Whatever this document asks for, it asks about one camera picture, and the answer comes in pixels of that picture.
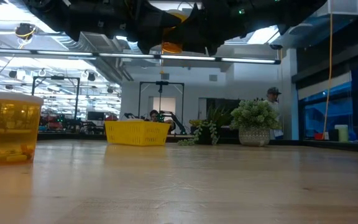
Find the white flower pot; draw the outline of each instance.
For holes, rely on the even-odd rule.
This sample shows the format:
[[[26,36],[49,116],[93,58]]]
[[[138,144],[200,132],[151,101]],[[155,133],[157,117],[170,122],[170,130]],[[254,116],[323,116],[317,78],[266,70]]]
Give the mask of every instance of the white flower pot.
[[[239,128],[239,139],[244,146],[266,146],[270,142],[270,130]]]

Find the wooden table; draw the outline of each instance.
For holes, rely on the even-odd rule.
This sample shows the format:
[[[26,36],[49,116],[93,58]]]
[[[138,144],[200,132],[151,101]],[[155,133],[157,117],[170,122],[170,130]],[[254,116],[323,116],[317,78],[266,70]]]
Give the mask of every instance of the wooden table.
[[[0,167],[0,223],[358,224],[358,153],[40,141]]]

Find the blue window glass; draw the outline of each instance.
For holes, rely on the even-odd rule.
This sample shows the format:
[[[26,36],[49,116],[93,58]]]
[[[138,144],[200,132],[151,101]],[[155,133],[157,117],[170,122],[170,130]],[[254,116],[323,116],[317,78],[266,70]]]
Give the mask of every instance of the blue window glass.
[[[330,95],[333,96],[335,94],[339,94],[339,93],[346,93],[352,90],[352,83],[351,82],[347,82],[347,83],[343,83],[342,85],[338,85],[335,86],[333,88],[331,88],[331,92]],[[321,98],[325,98],[327,97],[327,90],[324,90],[320,93],[311,95],[309,97],[305,98],[305,101],[311,101],[311,100],[317,100],[317,99],[321,99]]]
[[[314,134],[322,133],[326,102],[305,106],[305,137],[314,138]],[[353,104],[352,98],[333,100],[328,105],[326,131],[334,129],[336,124],[347,124],[349,133],[353,133]]]

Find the yellow cup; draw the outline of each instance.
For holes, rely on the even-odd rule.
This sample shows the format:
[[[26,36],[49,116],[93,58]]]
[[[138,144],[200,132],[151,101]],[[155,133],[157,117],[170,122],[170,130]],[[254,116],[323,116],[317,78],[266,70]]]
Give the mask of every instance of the yellow cup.
[[[0,92],[0,165],[33,162],[43,103],[36,96]]]

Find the yellow plastic basket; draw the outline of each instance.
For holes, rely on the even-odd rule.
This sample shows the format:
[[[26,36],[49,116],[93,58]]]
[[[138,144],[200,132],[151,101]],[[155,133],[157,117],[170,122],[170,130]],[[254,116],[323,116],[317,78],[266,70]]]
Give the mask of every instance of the yellow plastic basket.
[[[133,146],[163,146],[169,124],[150,121],[107,121],[108,143]]]

